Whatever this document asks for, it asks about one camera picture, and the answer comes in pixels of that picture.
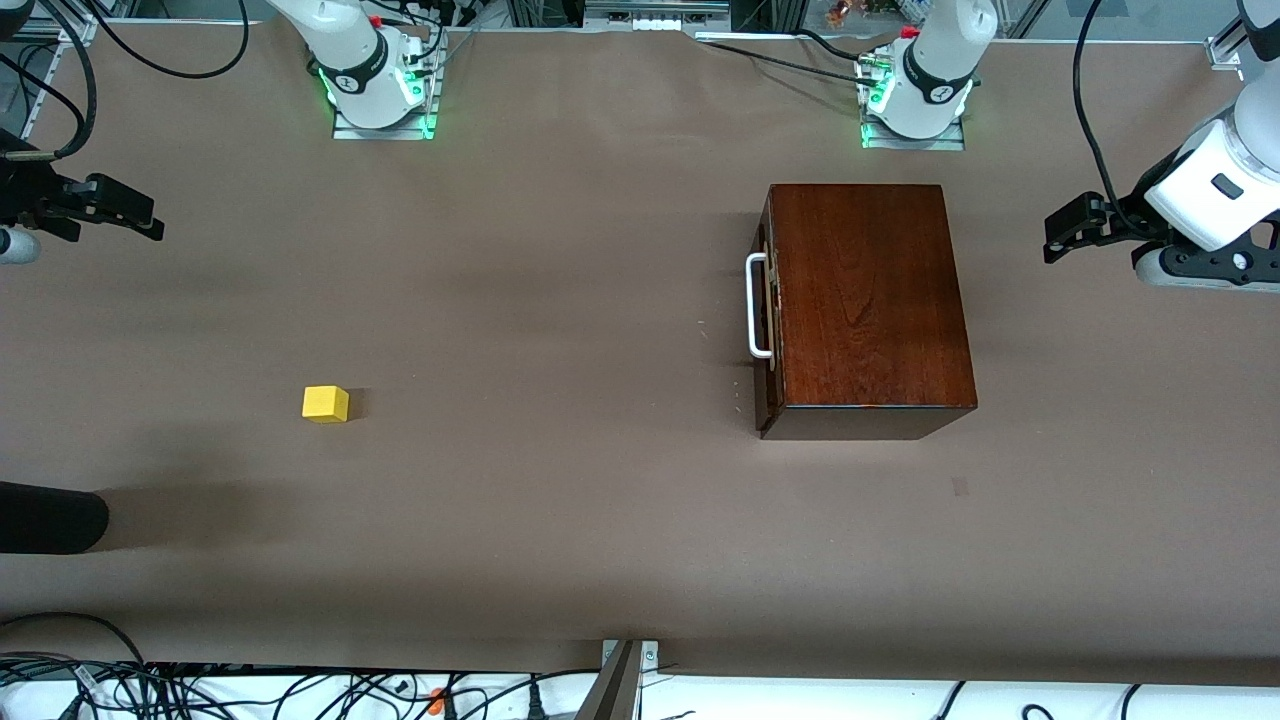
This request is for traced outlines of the yellow wooden block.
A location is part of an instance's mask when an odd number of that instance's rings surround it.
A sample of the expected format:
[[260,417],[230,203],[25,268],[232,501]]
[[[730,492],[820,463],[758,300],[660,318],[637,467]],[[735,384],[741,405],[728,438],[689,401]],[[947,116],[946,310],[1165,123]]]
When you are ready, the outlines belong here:
[[317,424],[349,420],[351,396],[339,386],[307,386],[303,388],[300,415]]

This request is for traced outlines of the white drawer handle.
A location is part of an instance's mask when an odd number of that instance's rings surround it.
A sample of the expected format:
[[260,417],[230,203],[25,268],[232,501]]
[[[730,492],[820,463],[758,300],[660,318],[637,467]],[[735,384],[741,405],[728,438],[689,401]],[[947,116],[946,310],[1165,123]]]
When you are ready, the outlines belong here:
[[768,278],[767,264],[768,252],[750,252],[742,264],[744,272],[744,293],[745,293],[745,311],[746,311],[746,324],[748,324],[748,351],[755,360],[773,361],[774,350],[768,348],[762,345],[762,337],[768,336],[769,324],[768,320],[762,320],[759,313],[756,311],[756,282],[755,270],[762,269],[764,277]]

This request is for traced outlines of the light wood drawer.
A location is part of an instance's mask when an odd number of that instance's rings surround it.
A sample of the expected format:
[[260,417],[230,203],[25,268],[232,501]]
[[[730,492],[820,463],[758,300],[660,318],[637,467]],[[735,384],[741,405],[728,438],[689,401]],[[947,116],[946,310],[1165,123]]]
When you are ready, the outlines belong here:
[[756,373],[756,428],[773,421],[783,398],[781,291],[777,268],[773,200],[767,200],[756,227],[748,264],[751,279],[751,310]]

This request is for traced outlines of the dark brown wooden cabinet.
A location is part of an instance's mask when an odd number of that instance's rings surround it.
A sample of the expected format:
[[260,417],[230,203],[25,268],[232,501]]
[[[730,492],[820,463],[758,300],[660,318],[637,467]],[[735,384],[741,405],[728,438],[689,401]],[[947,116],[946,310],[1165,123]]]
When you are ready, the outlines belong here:
[[783,398],[760,438],[913,441],[974,411],[943,190],[791,183],[771,199]]

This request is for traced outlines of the black cylinder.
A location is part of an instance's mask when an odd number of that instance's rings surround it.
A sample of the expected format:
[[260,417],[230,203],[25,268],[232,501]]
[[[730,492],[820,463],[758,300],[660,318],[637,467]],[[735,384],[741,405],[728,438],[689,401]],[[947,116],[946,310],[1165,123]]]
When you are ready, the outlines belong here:
[[93,492],[0,482],[0,553],[84,553],[109,523],[109,506]]

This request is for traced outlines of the aluminium arm base plate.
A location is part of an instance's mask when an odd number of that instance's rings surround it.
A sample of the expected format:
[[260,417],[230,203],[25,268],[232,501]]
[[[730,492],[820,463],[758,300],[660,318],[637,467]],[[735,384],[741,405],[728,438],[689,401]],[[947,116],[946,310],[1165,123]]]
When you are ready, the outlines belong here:
[[431,50],[420,37],[396,27],[378,29],[385,44],[380,69],[361,79],[319,70],[334,106],[338,140],[431,140],[443,88],[445,46]]
[[870,101],[883,95],[891,85],[890,58],[883,53],[864,53],[859,56],[854,73],[861,79],[874,79],[876,87],[858,90],[861,146],[902,151],[955,151],[965,149],[964,120],[955,115],[945,132],[933,138],[909,138],[895,133],[883,119],[870,111]]

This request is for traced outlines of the aluminium frame profile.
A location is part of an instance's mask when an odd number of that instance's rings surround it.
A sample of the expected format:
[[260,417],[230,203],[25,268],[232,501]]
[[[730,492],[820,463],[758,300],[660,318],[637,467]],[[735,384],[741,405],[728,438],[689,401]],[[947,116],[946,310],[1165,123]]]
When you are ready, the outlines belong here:
[[1245,45],[1262,63],[1280,60],[1280,0],[1235,3],[1236,17],[1204,41],[1211,67],[1216,70],[1238,68]]

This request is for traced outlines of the metal bracket with grey post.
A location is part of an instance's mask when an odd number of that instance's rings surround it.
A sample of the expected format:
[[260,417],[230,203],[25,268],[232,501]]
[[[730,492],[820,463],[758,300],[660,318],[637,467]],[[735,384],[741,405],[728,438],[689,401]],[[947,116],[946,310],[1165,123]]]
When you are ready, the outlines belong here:
[[658,641],[605,641],[602,669],[573,720],[640,720],[643,682],[658,669]]

